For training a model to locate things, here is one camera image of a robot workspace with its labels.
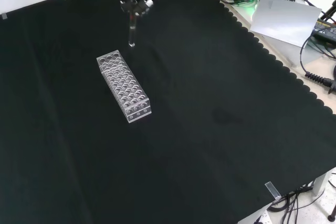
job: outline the black cloth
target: black cloth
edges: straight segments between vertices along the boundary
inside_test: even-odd
[[[336,166],[335,116],[218,0],[159,0],[128,48],[118,0],[0,20],[0,222],[236,223]],[[129,124],[96,58],[150,98]]]

